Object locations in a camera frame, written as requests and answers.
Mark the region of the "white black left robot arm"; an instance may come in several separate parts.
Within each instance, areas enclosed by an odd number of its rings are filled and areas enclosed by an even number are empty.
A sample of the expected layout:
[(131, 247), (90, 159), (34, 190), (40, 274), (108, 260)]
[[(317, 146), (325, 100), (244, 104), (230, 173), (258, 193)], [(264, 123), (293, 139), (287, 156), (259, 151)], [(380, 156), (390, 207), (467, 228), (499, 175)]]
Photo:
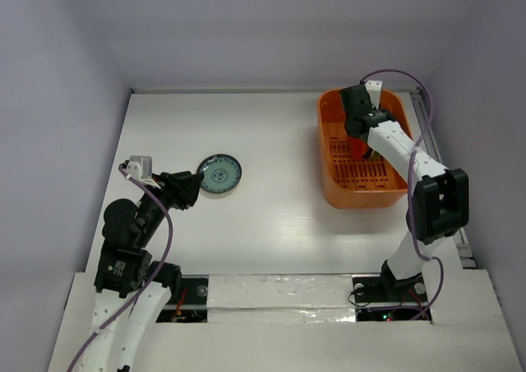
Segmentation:
[(173, 228), (170, 209), (196, 203), (204, 176), (155, 175), (137, 166), (126, 161), (118, 168), (143, 196), (138, 202), (115, 200), (104, 211), (90, 336), (70, 371), (131, 371), (161, 310), (182, 292), (180, 267), (167, 262), (167, 251), (154, 261), (146, 246), (161, 223)]

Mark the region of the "orange plate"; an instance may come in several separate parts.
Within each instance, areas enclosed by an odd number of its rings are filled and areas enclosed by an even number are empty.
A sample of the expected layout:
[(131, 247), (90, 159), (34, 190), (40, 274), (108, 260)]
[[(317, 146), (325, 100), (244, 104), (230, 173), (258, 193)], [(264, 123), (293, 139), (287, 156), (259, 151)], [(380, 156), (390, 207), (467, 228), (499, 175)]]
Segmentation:
[(369, 146), (366, 142), (363, 142), (362, 140), (351, 138), (349, 140), (350, 147), (351, 147), (351, 155), (354, 160), (360, 160), (363, 159), (364, 156), (369, 151)]

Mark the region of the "blue patterned plate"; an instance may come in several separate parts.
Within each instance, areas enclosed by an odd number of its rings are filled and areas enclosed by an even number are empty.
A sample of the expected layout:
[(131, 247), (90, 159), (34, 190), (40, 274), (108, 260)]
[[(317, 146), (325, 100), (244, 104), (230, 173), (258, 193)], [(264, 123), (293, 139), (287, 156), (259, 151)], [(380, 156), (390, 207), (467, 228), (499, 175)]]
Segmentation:
[(242, 179), (241, 164), (229, 154), (213, 154), (205, 158), (197, 172), (203, 175), (201, 189), (213, 195), (230, 192)]

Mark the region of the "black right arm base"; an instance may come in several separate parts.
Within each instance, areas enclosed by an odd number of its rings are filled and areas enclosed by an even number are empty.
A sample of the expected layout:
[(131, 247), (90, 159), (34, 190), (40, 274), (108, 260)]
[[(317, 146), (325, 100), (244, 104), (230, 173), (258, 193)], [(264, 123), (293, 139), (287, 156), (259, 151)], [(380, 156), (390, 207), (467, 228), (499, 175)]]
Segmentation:
[(360, 305), (387, 302), (402, 303), (405, 296), (414, 289), (417, 283), (423, 284), (421, 273), (409, 278), (397, 279), (385, 261), (379, 273), (353, 277), (351, 296)]

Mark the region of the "amber plate with black motif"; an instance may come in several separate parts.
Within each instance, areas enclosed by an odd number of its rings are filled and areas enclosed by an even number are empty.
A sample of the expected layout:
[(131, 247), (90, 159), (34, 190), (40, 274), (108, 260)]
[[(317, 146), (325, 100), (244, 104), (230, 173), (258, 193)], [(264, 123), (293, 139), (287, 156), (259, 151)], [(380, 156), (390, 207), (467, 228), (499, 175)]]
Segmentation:
[(369, 149), (366, 154), (363, 156), (364, 159), (372, 159), (377, 156), (376, 151), (374, 149)]

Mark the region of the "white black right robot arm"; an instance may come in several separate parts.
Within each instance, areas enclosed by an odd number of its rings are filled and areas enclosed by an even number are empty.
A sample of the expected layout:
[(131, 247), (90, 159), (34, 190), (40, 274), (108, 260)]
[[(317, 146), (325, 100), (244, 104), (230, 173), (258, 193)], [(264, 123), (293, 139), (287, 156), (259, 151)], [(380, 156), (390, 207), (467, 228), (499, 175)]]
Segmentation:
[(341, 89), (339, 97), (348, 136), (379, 153), (408, 185), (408, 232), (378, 280), (380, 294), (396, 300), (442, 240), (468, 224), (469, 179), (464, 170), (449, 169), (421, 149), (380, 106), (381, 91), (382, 83), (373, 80)]

